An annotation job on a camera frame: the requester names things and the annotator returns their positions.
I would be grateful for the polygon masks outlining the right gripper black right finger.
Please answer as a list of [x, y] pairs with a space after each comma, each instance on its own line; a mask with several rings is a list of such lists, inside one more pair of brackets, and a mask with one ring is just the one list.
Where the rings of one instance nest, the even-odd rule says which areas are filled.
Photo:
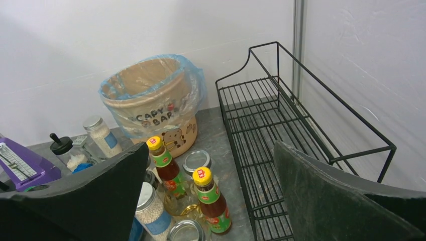
[[273, 160], [297, 240], [425, 240], [425, 192], [349, 174], [282, 141]]

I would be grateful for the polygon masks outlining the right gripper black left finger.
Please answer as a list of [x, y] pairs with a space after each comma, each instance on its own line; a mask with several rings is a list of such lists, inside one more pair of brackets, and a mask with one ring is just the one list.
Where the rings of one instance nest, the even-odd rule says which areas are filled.
[[1, 240], [128, 240], [149, 151], [138, 143], [43, 189], [1, 194]]

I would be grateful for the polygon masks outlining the black-lid shaker jar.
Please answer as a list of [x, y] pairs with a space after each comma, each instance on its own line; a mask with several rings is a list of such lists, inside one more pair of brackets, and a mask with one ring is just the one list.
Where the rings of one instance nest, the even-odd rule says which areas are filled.
[[70, 137], [58, 137], [55, 133], [51, 133], [49, 136], [53, 140], [50, 150], [70, 172], [75, 172], [80, 164], [89, 163], [88, 156], [82, 148], [74, 145]]
[[153, 186], [155, 190], [158, 190], [160, 182], [154, 172], [146, 170], [144, 181]]

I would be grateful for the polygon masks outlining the tall bead jar silver lid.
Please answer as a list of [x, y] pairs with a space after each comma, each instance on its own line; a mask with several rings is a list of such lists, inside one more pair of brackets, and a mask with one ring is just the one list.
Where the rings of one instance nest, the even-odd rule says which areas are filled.
[[90, 116], [82, 125], [106, 158], [111, 158], [123, 151], [117, 138], [101, 116]]

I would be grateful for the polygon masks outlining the sauce bottle yellow cap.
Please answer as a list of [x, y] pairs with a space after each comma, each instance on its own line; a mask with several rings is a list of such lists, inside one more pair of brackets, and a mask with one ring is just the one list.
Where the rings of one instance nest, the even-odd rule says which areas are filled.
[[159, 136], [152, 136], [146, 141], [146, 144], [154, 161], [157, 174], [167, 191], [176, 199], [183, 198], [186, 195], [186, 189], [183, 186], [183, 175], [162, 139]]
[[211, 232], [224, 235], [231, 230], [232, 219], [225, 197], [222, 195], [208, 167], [196, 168], [192, 174], [201, 212]]

